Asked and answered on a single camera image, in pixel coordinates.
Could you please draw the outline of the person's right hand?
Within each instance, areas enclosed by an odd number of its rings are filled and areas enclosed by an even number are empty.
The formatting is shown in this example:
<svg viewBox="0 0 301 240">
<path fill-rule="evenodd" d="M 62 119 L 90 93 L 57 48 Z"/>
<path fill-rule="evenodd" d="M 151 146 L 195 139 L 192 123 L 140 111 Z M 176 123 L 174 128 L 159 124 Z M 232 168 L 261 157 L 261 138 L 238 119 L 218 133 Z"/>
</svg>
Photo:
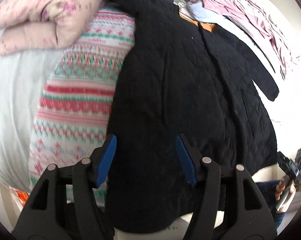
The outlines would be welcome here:
<svg viewBox="0 0 301 240">
<path fill-rule="evenodd" d="M 285 213 L 289 209 L 293 198 L 296 194 L 294 182 L 288 183 L 289 179 L 282 177 L 276 186 L 275 199 L 276 199 L 276 212 Z"/>
</svg>

